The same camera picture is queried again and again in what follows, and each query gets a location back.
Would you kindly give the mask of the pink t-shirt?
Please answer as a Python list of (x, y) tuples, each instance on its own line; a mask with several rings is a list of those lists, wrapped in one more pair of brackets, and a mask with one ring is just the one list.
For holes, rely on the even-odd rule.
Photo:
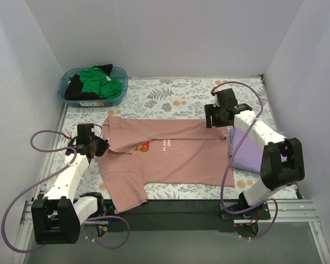
[(149, 198), (149, 183), (234, 186), (227, 128), (207, 128), (203, 119), (125, 119), (103, 123), (108, 150), (98, 158), (104, 185), (117, 212)]

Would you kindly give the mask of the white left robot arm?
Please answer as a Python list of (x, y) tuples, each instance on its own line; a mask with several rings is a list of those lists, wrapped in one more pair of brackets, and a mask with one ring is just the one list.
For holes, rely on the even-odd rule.
[(107, 140), (95, 134), (96, 125), (78, 124), (64, 148), (64, 170), (58, 173), (49, 191), (31, 206), (35, 241), (39, 245), (74, 244), (81, 225), (88, 219), (102, 219), (106, 213), (99, 192), (76, 197), (78, 185), (95, 157), (108, 149)]

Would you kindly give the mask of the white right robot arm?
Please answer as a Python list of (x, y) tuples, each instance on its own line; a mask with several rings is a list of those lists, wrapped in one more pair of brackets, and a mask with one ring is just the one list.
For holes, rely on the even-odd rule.
[(227, 214), (248, 219), (273, 194), (304, 179), (302, 144), (295, 137), (287, 138), (271, 129), (248, 104), (239, 104), (232, 89), (220, 90), (216, 86), (211, 90), (211, 95), (214, 103), (205, 105), (206, 126), (232, 126), (243, 133), (231, 153), (228, 166), (232, 166), (246, 139), (262, 151), (259, 180), (239, 195), (236, 208), (223, 207)]

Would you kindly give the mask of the floral patterned table mat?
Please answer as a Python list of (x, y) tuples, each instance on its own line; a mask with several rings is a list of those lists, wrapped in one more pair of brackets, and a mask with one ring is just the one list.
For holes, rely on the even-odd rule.
[[(76, 108), (64, 107), (58, 131), (71, 134), (80, 123), (102, 125), (108, 116), (120, 116), (136, 119), (202, 119), (205, 118), (204, 105), (212, 103), (210, 90), (226, 81), (239, 81), (251, 86), (263, 103), (260, 119), (274, 130), (277, 129), (263, 81), (251, 79), (134, 79), (128, 80), (128, 90), (121, 104), (115, 107)], [(257, 113), (260, 105), (254, 93), (241, 85), (228, 84), (221, 89), (232, 88), (239, 103), (247, 103)], [(62, 168), (64, 152), (56, 152), (49, 162), (44, 177)], [(258, 180), (258, 174), (234, 169), (234, 187), (224, 188), (225, 199), (236, 199), (239, 193), (248, 189)], [(276, 193), (275, 199), (297, 199), (296, 187), (290, 186)], [(97, 191), (104, 198), (110, 199), (107, 188), (100, 176), (98, 165), (93, 160), (79, 183), (76, 196)], [(220, 186), (200, 184), (159, 184), (145, 186), (150, 199), (218, 199)]]

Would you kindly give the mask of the folded purple t-shirt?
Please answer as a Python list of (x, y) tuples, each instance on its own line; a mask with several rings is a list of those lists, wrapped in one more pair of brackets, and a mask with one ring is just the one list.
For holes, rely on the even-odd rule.
[[(229, 132), (230, 149), (229, 155), (237, 148), (244, 133), (236, 128), (231, 128)], [(260, 173), (263, 151), (248, 137), (239, 147), (232, 161), (232, 167), (245, 171)]]

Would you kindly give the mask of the black t-shirt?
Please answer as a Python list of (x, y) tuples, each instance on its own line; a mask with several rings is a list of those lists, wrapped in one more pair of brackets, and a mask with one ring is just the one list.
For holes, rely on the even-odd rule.
[[(106, 65), (96, 65), (93, 67), (98, 67), (102, 69), (108, 76), (113, 69), (113, 64)], [(75, 74), (72, 78), (72, 81), (69, 83), (67, 90), (65, 92), (65, 98), (67, 100), (97, 100), (103, 99), (95, 95), (94, 93), (83, 93), (81, 90), (83, 88), (83, 84), (80, 81), (80, 74)]]

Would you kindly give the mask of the green t-shirt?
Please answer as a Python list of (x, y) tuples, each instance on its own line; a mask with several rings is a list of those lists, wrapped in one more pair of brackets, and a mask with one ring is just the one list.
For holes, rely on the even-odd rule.
[(83, 93), (93, 93), (103, 99), (115, 99), (123, 90), (123, 85), (118, 79), (110, 78), (98, 67), (83, 69), (80, 81), (83, 84)]

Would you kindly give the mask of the blue plastic laundry basket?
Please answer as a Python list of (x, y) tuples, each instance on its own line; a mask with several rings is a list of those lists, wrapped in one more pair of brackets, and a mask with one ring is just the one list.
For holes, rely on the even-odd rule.
[(67, 90), (67, 87), (69, 83), (72, 81), (72, 78), (75, 74), (80, 74), (82, 70), (86, 68), (76, 68), (72, 69), (68, 72), (66, 72), (63, 77), (61, 78), (60, 87), (57, 92), (57, 96), (59, 100), (63, 103), (66, 103), (72, 107), (114, 107), (119, 105), (124, 96), (126, 95), (126, 92), (128, 90), (128, 76), (124, 69), (120, 67), (113, 67), (111, 70), (110, 77), (116, 78), (120, 81), (122, 84), (122, 92), (121, 94), (112, 100), (107, 99), (97, 99), (97, 100), (67, 100), (65, 98), (65, 92)]

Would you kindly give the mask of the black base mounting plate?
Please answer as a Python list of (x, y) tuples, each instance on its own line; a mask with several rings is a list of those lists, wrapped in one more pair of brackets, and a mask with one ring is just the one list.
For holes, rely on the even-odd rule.
[(257, 233), (258, 222), (269, 220), (267, 205), (244, 215), (231, 215), (222, 208), (219, 199), (199, 200), (148, 200), (123, 213), (116, 213), (111, 200), (105, 201), (106, 214), (124, 218), (132, 231), (187, 231), (218, 230), (232, 233), (235, 221), (249, 223)]

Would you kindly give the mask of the aluminium frame rail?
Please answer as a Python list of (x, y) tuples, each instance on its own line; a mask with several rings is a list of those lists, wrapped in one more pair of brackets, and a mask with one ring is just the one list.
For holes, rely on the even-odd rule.
[(232, 233), (218, 230), (132, 231), (111, 224), (101, 238), (105, 249), (85, 238), (74, 245), (47, 245), (30, 254), (14, 254), (13, 263), (330, 263), (319, 218), (310, 200), (269, 202), (271, 218), (235, 221)]

